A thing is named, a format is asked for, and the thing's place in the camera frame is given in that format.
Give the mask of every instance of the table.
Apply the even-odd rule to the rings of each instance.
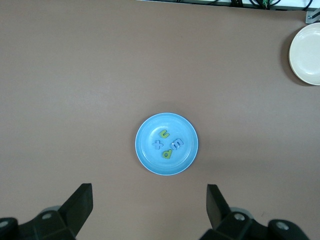
[[[288,61],[305,12],[112,1],[0,8],[0,209],[22,224],[92,183],[78,240],[197,240],[207,184],[266,225],[320,236],[320,94]],[[173,112],[194,163],[146,170],[135,136]]]

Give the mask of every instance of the plate rim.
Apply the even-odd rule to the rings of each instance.
[[[195,148],[194,157],[192,158],[192,161],[190,161],[190,163],[189,163],[184,169],[182,169],[181,171],[175,172],[175,173],[169,173],[169,174],[159,173],[159,172],[156,172],[156,171],[153,171],[153,170],[149,169],[149,168],[143,163],[143,161],[141,160],[141,158],[140,158],[140,156],[139,156],[139,154],[138,154],[138,151],[137,151],[138,135],[139,135],[139,132],[140,132],[140,130],[142,129],[142,127],[143,127],[148,121],[150,121],[150,119],[155,118],[155,117],[157,117],[157,116],[165,115],[165,114],[173,115],[173,116],[176,116],[176,117],[178,117],[178,118],[184,119],[184,120],[191,126],[192,132],[195,134],[195,137],[196,137],[196,148]],[[135,135],[134,148],[135,148],[136,156],[137,156],[137,158],[139,159],[140,163],[141,163],[148,171],[150,171],[150,172],[152,172],[152,173],[154,173],[154,174],[157,174],[157,175],[161,175],[161,176],[172,176],[172,175],[177,175],[177,174],[185,171],[185,170],[186,170],[188,167],[190,167],[190,165],[195,161],[195,159],[196,159],[196,157],[197,157],[197,154],[198,154],[198,150],[199,150],[199,138],[198,138],[198,134],[197,134],[197,132],[196,132],[195,127],[194,127],[194,126],[191,124],[191,122],[190,122],[188,119],[186,119],[184,116],[181,116],[181,115],[179,115],[179,114],[177,114],[177,113],[174,113],[174,112],[160,112],[160,113],[157,113],[157,114],[154,114],[154,115],[148,117],[148,118],[141,124],[141,126],[139,127],[139,129],[138,129],[138,131],[137,131],[137,133],[136,133],[136,135]]]
[[[293,60],[292,60],[292,48],[293,48],[293,45],[294,45],[295,42],[297,41],[298,36],[299,36],[301,33],[309,30],[309,28],[311,28],[311,27],[316,27],[316,28],[318,28],[319,31],[320,31],[320,22],[315,22],[315,23],[309,24],[309,25],[303,27],[302,29],[300,29],[300,31],[298,31],[298,33],[294,36],[294,38],[293,38],[293,40],[292,40],[292,42],[291,42],[291,44],[290,44],[289,54],[288,54],[289,56],[288,56],[288,58],[289,58],[289,64],[290,64],[290,67],[291,67],[292,71],[294,72],[294,74],[295,74],[300,80],[302,80],[302,81],[304,81],[305,83],[310,84],[310,85],[320,86],[320,82],[319,82],[319,83],[312,83],[312,82],[309,82],[308,80],[305,80],[302,76],[300,76],[300,75],[297,73],[297,71],[295,70],[295,68],[293,67],[293,64],[292,64],[292,61],[293,61]]]

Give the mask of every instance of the screw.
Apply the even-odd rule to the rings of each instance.
[[[244,220],[246,219],[245,216],[243,216],[243,215],[240,214],[240,213],[236,213],[236,214],[234,215],[234,218],[237,219],[237,220],[239,220],[239,221],[244,221]]]
[[[280,228],[281,230],[288,230],[288,229],[289,229],[288,225],[285,224],[285,223],[282,222],[282,221],[278,221],[278,222],[276,223],[276,226],[277,226],[278,228]]]
[[[5,226],[7,226],[8,223],[9,223],[8,221],[0,222],[0,228],[3,228],[3,227],[5,227]]]
[[[45,214],[45,215],[42,216],[42,219],[43,219],[43,220],[46,220],[46,219],[49,219],[49,218],[51,218],[51,217],[52,217],[52,214],[51,214],[51,213],[47,213],[47,214]]]

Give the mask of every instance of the black cable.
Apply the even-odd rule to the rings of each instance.
[[[261,0],[255,0],[259,5],[260,5],[260,7],[261,8],[266,8],[266,6],[263,4],[263,2],[261,1]]]
[[[211,5],[211,4],[214,4],[216,2],[218,2],[219,0],[214,0],[214,1],[211,1],[211,2],[208,2],[206,5]]]
[[[260,8],[260,6],[257,5],[257,4],[255,4],[254,1],[252,1],[252,0],[249,0],[249,1],[250,1],[250,3],[251,3],[253,6],[255,6],[256,8],[258,8],[258,9]]]
[[[240,7],[240,8],[243,8],[243,7],[244,7],[244,3],[242,2],[242,0],[238,0],[238,3],[239,3],[239,7]]]
[[[231,0],[231,7],[236,7],[236,6],[237,6],[236,0]]]
[[[281,0],[278,0],[278,1],[275,2],[275,3],[272,3],[271,6],[277,5],[277,4],[280,3],[280,2],[281,2]]]
[[[305,6],[305,8],[304,8],[304,9],[302,9],[302,11],[307,10],[307,9],[309,8],[309,6],[312,4],[312,1],[313,1],[313,0],[310,0],[310,2],[308,3],[308,5],[307,5],[307,6]]]
[[[262,3],[260,0],[255,0],[257,4],[254,3],[253,0],[249,0],[249,1],[250,1],[250,3],[251,3],[253,6],[255,6],[256,8],[258,8],[258,9],[265,9],[265,6],[263,5],[263,3]]]

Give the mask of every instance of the blue plate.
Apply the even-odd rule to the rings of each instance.
[[[186,170],[196,158],[198,136],[191,123],[175,113],[148,118],[135,138],[135,151],[149,171],[175,175]]]

